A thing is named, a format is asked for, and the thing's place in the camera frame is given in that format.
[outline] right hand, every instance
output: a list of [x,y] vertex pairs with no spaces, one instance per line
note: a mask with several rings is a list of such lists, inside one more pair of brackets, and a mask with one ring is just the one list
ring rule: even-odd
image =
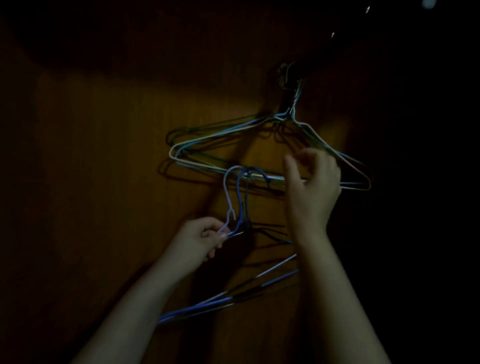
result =
[[305,234],[326,232],[335,202],[340,196],[340,168],[326,152],[307,148],[295,155],[312,177],[303,183],[292,156],[284,158],[287,222],[293,241]]

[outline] wooden surface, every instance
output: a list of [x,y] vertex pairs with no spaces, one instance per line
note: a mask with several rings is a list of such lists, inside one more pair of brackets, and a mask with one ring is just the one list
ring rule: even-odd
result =
[[[2,310],[5,363],[66,362],[182,221],[227,210],[219,178],[169,165],[179,126],[275,111],[267,76],[327,40],[341,13],[289,4],[159,6],[42,3],[1,17]],[[370,164],[376,188],[343,193],[332,240],[392,355],[402,314],[392,191],[407,84],[398,43],[379,36],[305,84],[298,118]],[[281,169],[290,150],[249,134],[217,151]],[[252,220],[284,223],[282,196],[253,195]],[[231,287],[293,252],[246,237],[188,277],[166,310]],[[288,263],[280,272],[296,266]],[[299,359],[298,287],[160,327],[145,363],[286,363]]]

